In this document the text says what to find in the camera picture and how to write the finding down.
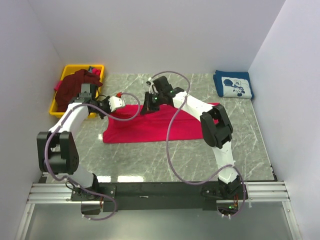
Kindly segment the bright red t-shirt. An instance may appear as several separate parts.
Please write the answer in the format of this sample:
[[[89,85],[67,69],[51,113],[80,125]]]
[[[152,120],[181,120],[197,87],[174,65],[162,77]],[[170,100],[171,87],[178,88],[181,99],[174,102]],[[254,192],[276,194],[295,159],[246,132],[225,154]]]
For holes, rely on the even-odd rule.
[[[177,110],[168,105],[161,105],[160,111],[146,115],[137,115],[129,121],[110,118],[108,127],[102,134],[105,144],[150,143],[166,140],[169,123]],[[199,120],[180,111],[173,121],[169,139],[199,140],[203,138]]]

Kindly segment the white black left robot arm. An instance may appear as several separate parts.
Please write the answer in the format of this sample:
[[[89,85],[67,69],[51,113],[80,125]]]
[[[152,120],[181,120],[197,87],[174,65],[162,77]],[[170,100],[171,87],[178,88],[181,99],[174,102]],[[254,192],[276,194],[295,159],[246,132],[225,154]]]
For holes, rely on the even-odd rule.
[[[56,181],[65,181],[72,190],[88,201],[103,198],[97,176],[80,166],[74,135],[90,113],[104,117],[111,112],[109,98],[96,97],[98,86],[83,83],[80,93],[72,97],[60,120],[48,131],[36,137],[38,164],[42,172],[51,174]]]

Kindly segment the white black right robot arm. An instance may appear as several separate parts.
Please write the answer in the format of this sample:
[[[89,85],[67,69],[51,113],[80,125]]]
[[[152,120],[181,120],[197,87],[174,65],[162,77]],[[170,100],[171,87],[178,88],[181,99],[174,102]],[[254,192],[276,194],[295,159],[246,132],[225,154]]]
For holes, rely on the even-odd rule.
[[[244,188],[244,181],[235,167],[232,153],[233,127],[225,108],[221,105],[205,103],[189,94],[189,89],[172,87],[165,76],[150,77],[146,82],[149,90],[145,92],[141,115],[159,111],[161,105],[176,109],[171,118],[165,137],[168,145],[171,128],[175,118],[183,111],[196,119],[201,126],[204,142],[213,150],[218,170],[217,184],[219,193],[226,200],[237,195]]]

